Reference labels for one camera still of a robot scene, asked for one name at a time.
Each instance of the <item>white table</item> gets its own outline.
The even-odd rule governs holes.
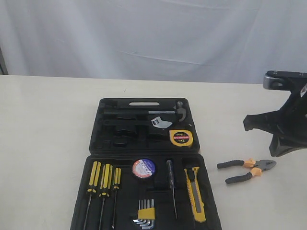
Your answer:
[[[0,76],[1,230],[68,230],[98,102],[104,97],[189,100],[224,230],[307,229],[307,150],[275,158],[262,177],[226,186],[271,159],[272,136],[245,132],[246,114],[279,109],[288,92],[261,85]]]

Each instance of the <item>white curtain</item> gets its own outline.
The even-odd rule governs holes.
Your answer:
[[[10,74],[261,83],[307,71],[306,0],[0,0]]]

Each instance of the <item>tool kit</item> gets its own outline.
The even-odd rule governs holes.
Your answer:
[[[102,99],[71,230],[221,230],[187,99]]]

